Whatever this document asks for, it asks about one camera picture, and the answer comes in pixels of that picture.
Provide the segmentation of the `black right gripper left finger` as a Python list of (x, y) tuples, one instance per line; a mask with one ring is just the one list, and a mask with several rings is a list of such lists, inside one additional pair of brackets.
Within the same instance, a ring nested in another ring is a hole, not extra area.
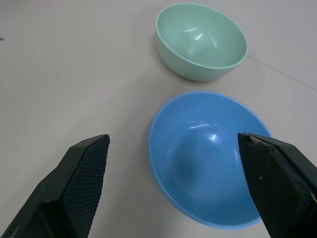
[(71, 146), (42, 179), (2, 234), (3, 238), (86, 238), (102, 194), (110, 137)]

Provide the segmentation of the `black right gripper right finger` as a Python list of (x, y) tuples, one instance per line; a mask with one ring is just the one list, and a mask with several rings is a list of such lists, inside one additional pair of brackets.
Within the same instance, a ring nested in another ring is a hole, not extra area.
[(317, 236), (317, 168), (294, 145), (239, 133), (252, 200), (272, 238)]

